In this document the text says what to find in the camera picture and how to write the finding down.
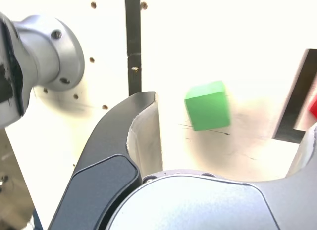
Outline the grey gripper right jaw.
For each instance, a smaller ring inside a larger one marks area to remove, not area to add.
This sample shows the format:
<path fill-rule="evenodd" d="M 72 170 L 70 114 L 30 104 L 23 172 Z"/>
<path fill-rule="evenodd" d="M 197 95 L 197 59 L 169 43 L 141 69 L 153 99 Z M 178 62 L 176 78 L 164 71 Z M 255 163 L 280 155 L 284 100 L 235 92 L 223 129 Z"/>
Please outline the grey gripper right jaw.
<path fill-rule="evenodd" d="M 169 175 L 132 192 L 109 230 L 314 230 L 317 227 L 317 128 L 304 135 L 286 177 L 237 182 Z"/>

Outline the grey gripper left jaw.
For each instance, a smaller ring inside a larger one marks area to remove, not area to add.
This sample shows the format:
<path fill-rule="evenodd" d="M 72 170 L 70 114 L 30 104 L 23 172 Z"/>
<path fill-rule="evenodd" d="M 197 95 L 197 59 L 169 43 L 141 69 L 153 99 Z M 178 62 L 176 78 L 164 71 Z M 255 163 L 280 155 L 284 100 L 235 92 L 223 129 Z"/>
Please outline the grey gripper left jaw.
<path fill-rule="evenodd" d="M 163 169 L 159 103 L 139 92 L 95 126 L 77 162 L 51 230 L 104 230 L 121 202 Z"/>

